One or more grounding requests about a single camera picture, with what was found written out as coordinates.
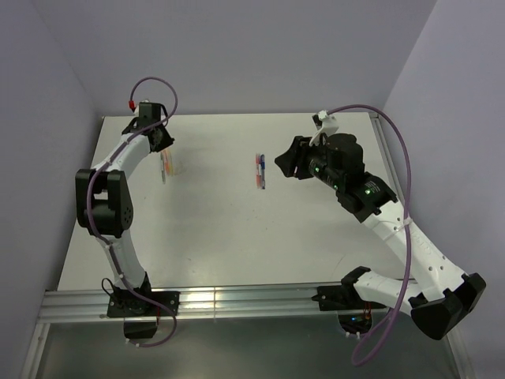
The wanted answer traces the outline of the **blue pen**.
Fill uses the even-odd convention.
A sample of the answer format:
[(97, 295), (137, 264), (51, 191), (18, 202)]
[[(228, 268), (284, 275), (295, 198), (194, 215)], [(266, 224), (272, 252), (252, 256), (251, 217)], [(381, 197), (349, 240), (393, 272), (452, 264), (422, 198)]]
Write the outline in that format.
[(265, 190), (265, 188), (266, 188), (266, 183), (265, 183), (265, 155), (264, 154), (260, 155), (260, 188), (262, 190)]

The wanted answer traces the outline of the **red highlighter pen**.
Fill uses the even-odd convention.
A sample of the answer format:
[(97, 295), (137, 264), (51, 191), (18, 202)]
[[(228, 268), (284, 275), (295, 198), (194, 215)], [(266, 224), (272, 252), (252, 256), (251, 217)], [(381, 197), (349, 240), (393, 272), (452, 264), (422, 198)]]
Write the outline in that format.
[(256, 164), (256, 188), (262, 189), (262, 167), (261, 167), (260, 154), (256, 154), (255, 164)]

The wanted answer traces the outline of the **orange highlighter pen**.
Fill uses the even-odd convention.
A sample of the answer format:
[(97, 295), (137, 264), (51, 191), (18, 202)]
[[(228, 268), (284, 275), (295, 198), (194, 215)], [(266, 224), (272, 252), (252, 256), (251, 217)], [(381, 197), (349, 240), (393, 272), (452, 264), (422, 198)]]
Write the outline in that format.
[(169, 176), (174, 176), (174, 164), (173, 164), (173, 159), (171, 155), (171, 151), (167, 151), (170, 154), (170, 175)]

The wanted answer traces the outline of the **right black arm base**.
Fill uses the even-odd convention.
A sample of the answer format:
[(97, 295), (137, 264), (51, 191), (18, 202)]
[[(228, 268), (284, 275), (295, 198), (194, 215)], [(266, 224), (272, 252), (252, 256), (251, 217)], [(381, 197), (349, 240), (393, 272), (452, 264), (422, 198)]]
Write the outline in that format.
[(360, 298), (354, 289), (356, 282), (357, 278), (349, 274), (340, 284), (318, 286), (311, 300), (317, 303), (321, 312), (336, 312), (343, 335), (359, 340), (374, 325), (372, 312), (387, 311), (387, 307)]

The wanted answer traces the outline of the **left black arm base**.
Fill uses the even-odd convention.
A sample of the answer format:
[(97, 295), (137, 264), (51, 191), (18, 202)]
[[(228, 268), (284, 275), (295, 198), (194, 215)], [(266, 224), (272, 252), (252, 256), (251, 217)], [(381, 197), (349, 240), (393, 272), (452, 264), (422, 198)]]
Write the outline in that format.
[[(123, 320), (123, 334), (129, 343), (140, 347), (155, 347), (164, 344), (174, 336), (178, 321), (179, 291), (153, 291), (148, 280), (140, 288), (135, 288), (137, 295), (127, 289), (113, 286), (109, 292), (107, 317)], [(160, 341), (152, 342), (161, 317), (170, 317), (173, 321), (169, 334)]]

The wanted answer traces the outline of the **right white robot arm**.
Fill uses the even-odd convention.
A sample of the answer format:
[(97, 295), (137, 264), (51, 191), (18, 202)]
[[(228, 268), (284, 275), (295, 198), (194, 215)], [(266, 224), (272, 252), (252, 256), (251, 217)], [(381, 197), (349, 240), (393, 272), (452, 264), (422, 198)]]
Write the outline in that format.
[(427, 337), (441, 340), (473, 311), (486, 282), (478, 273), (468, 274), (452, 263), (405, 218), (396, 193), (365, 170), (363, 155), (352, 134), (322, 134), (315, 144), (309, 137), (296, 136), (275, 164), (287, 178), (316, 178), (331, 187), (338, 203), (391, 249), (415, 282), (404, 285), (359, 266), (339, 285), (319, 287), (313, 300), (322, 311), (365, 304), (398, 306)]

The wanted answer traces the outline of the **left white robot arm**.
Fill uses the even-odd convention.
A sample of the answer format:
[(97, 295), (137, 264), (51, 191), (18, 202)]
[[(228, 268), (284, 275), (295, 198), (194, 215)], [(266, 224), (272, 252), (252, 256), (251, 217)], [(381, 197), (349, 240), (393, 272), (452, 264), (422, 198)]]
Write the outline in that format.
[(161, 103), (142, 102), (114, 149), (90, 169), (75, 175), (77, 222), (95, 237), (114, 274), (114, 300), (136, 315), (154, 305), (151, 284), (133, 246), (133, 201), (128, 179), (140, 162), (174, 143), (166, 126), (169, 112)]

